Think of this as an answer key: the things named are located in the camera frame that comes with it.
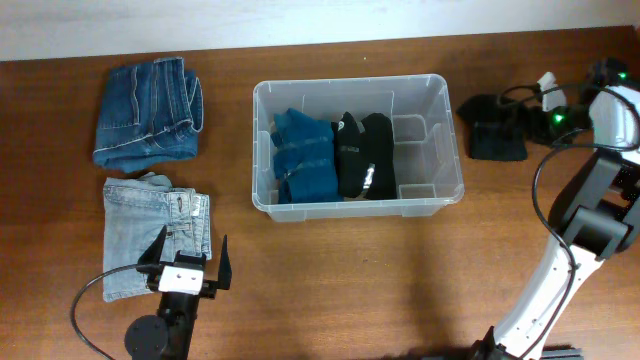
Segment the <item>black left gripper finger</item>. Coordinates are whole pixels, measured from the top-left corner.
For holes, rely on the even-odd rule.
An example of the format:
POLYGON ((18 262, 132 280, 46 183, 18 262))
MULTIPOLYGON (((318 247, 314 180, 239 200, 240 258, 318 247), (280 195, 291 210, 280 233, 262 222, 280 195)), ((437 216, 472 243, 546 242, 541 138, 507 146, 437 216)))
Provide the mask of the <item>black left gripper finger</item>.
POLYGON ((138 258, 136 270, 142 274, 153 274, 161 270, 161 257, 167 235, 167 226, 163 226, 155 240, 138 258))
POLYGON ((220 254, 218 278, 216 280, 204 280, 201 288, 201 296, 214 299, 219 290, 227 291, 231 288, 232 267, 228 252, 228 237, 224 235, 220 254))

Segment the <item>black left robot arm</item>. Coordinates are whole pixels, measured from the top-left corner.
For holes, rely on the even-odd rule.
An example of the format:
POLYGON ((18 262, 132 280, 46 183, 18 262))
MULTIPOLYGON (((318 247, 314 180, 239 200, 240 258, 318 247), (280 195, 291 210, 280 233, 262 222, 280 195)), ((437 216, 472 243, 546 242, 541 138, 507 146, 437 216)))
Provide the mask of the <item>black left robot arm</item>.
POLYGON ((214 299, 231 287, 232 268, 228 241, 222 241, 218 278, 207 280, 207 257, 178 251, 174 260, 161 259, 167 229, 139 257, 138 272, 147 276, 146 285, 161 295, 153 315, 136 319, 127 329, 124 345, 132 360, 185 360, 197 319, 199 302, 214 299))

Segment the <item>black garment with logo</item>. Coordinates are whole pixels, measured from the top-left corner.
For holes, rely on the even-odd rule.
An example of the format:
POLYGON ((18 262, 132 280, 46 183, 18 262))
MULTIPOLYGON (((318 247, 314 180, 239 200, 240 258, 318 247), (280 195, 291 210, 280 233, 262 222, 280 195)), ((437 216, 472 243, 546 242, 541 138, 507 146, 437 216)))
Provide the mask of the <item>black garment with logo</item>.
POLYGON ((371 113, 356 120, 345 112, 332 124, 338 193, 346 198, 397 198, 391 120, 371 113))

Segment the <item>small black garment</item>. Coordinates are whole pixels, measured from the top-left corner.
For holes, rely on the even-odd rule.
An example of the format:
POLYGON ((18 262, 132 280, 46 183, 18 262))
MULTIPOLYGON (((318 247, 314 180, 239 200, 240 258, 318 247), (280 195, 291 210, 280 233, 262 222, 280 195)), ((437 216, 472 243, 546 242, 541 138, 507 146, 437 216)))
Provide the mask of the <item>small black garment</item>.
POLYGON ((496 162, 527 159, 523 130, 513 118, 512 109, 498 106, 497 95, 474 95, 458 107, 456 114, 470 131, 470 158, 496 162))

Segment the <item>blue garment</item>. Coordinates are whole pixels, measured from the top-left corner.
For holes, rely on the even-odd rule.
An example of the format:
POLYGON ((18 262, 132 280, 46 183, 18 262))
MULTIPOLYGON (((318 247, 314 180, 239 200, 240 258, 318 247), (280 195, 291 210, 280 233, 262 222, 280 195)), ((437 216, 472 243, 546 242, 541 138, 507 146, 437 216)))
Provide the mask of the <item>blue garment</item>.
POLYGON ((340 202, 331 123, 293 108, 274 115, 278 203, 340 202))

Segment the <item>grey right arm base rail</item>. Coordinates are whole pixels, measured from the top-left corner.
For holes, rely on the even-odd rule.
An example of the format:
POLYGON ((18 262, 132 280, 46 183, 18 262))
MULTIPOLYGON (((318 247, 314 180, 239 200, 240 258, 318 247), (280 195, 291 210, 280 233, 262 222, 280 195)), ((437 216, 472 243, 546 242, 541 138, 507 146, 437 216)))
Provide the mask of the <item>grey right arm base rail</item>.
POLYGON ((540 360, 584 360, 584 354, 579 348, 545 349, 540 360))

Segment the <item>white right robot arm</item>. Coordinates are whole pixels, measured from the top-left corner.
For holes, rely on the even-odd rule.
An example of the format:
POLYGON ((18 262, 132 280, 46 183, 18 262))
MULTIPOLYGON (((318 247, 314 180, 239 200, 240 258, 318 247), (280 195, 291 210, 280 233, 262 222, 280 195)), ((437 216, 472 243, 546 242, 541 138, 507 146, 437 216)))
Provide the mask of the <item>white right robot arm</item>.
POLYGON ((545 115, 532 137, 552 149, 543 160, 579 148, 574 139, 587 131, 593 153, 538 216, 550 233, 541 262, 514 308, 472 345, 471 359, 582 358, 576 348, 546 348, 548 335, 582 284, 639 236, 639 82, 624 62, 606 58, 577 87, 574 106, 551 105, 565 88, 550 75, 530 88, 545 115))

